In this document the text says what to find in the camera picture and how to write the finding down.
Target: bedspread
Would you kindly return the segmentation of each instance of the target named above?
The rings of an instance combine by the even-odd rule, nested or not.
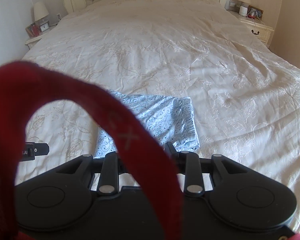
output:
[[[216,1],[102,0],[64,17],[24,60],[123,94],[190,97],[200,157],[223,154],[287,185],[300,232],[300,70]],[[93,154],[98,126],[57,101],[26,133],[50,153],[21,163],[16,183]]]

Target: drawer handle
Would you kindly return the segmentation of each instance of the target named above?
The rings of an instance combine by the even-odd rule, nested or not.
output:
[[[260,32],[254,33],[254,30],[251,30],[251,32],[252,32],[254,35],[259,35],[259,34],[260,34]]]

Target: clock face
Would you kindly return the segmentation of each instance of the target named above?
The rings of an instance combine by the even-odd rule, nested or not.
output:
[[[45,30],[48,30],[49,29],[49,24],[45,23],[45,24],[41,25],[40,29],[41,29],[42,32],[44,32]]]

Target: lamp base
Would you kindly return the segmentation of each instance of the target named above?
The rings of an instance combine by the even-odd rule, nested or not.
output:
[[[243,17],[246,17],[248,13],[248,8],[245,6],[240,6],[239,14]]]

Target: red ribbon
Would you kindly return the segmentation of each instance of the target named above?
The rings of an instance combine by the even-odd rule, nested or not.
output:
[[[13,62],[0,67],[0,240],[31,239],[18,233],[14,178],[27,122],[40,107],[61,99],[81,105],[111,135],[122,161],[151,202],[166,239],[179,239],[182,192],[176,166],[134,115],[95,85],[30,62]],[[155,172],[147,172],[153,167]]]

